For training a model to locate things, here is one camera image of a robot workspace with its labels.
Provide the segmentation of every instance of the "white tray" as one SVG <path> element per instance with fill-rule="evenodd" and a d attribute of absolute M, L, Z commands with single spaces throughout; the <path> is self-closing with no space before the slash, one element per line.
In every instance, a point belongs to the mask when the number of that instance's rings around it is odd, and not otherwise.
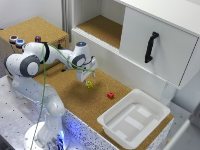
<path fill-rule="evenodd" d="M 135 89 L 97 121 L 104 127 L 105 133 L 122 147 L 135 149 L 169 113 L 169 108 Z"/>

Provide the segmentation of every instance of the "black handle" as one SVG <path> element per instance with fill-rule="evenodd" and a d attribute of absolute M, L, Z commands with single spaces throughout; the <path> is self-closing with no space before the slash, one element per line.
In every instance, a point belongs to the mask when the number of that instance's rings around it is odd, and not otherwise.
<path fill-rule="evenodd" d="M 157 37 L 159 37 L 159 34 L 156 32 L 153 32 L 152 36 L 149 39 L 147 51 L 146 51 L 146 55 L 145 55 L 145 63 L 148 63 L 153 59 L 153 57 L 151 56 L 151 51 L 152 51 L 154 39 L 156 39 Z"/>

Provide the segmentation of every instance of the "cabinet door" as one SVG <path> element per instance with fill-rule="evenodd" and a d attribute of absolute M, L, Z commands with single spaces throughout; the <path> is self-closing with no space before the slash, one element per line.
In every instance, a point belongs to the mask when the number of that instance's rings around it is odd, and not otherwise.
<path fill-rule="evenodd" d="M 159 37 L 154 40 L 152 47 L 153 59 L 145 63 L 147 45 L 153 32 L 158 33 Z M 119 52 L 178 86 L 197 39 L 189 33 L 127 7 Z"/>

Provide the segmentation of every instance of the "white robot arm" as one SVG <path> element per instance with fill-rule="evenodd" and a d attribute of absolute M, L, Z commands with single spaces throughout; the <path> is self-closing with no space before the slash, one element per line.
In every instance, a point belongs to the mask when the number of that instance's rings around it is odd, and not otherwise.
<path fill-rule="evenodd" d="M 23 54 L 11 54 L 4 60 L 4 65 L 13 76 L 12 86 L 24 97 L 33 101 L 42 101 L 43 85 L 33 80 L 39 70 L 39 65 L 43 64 L 43 50 L 45 64 L 51 64 L 55 59 L 59 59 L 65 64 L 65 69 L 77 69 L 79 81 L 86 82 L 86 78 L 98 64 L 95 57 L 90 56 L 90 51 L 86 43 L 76 44 L 74 51 L 60 50 L 47 43 L 28 43 L 23 46 Z M 47 110 L 45 124 L 36 135 L 35 142 L 41 149 L 49 149 L 48 143 L 56 139 L 62 129 L 62 115 L 65 108 L 62 100 L 50 85 L 45 85 L 44 106 Z"/>

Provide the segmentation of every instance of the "green cable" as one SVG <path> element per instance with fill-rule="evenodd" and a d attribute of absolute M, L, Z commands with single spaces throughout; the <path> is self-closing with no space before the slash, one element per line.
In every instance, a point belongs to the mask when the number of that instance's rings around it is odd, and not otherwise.
<path fill-rule="evenodd" d="M 39 118 L 38 118 L 38 122 L 37 122 L 37 125 L 36 125 L 35 133 L 34 133 L 34 136 L 33 136 L 33 140 L 34 140 L 34 137 L 35 137 L 35 134 L 36 134 L 36 131 L 37 131 L 38 123 L 39 123 L 41 115 L 42 115 L 42 109 L 43 109 L 43 104 L 44 104 L 44 93 L 45 93 L 45 85 L 46 85 L 46 69 L 45 69 L 45 59 L 44 59 L 44 44 L 43 44 L 43 47 L 42 47 L 42 54 L 43 54 L 43 66 L 44 66 L 44 85 L 43 85 L 43 93 L 42 93 L 42 106 L 41 106 L 41 110 L 40 110 L 40 115 L 39 115 Z"/>
<path fill-rule="evenodd" d="M 55 49 L 65 58 L 65 60 L 67 60 L 67 62 L 69 62 L 72 66 L 78 68 L 78 70 L 84 70 L 84 71 L 94 72 L 94 70 L 91 70 L 91 69 L 83 69 L 83 68 L 81 68 L 81 67 L 78 67 L 78 66 L 74 65 L 72 62 L 70 62 L 70 61 L 60 52 L 59 49 L 57 49 L 55 46 L 53 46 L 53 45 L 51 45 L 51 44 L 48 44 L 48 45 L 50 45 L 51 47 L 55 48 Z"/>

